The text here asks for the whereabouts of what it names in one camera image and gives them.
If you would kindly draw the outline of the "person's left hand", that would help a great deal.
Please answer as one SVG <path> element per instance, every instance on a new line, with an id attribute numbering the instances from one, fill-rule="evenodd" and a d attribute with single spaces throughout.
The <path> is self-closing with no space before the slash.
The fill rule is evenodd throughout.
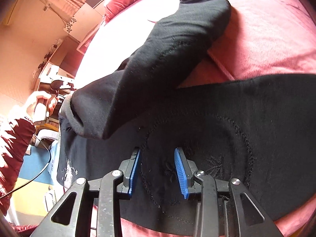
<path id="1" fill-rule="evenodd" d="M 42 125 L 47 122 L 49 116 L 53 113 L 57 101 L 58 98 L 55 95 L 45 91 L 35 91 L 26 100 L 23 110 L 34 125 Z"/>

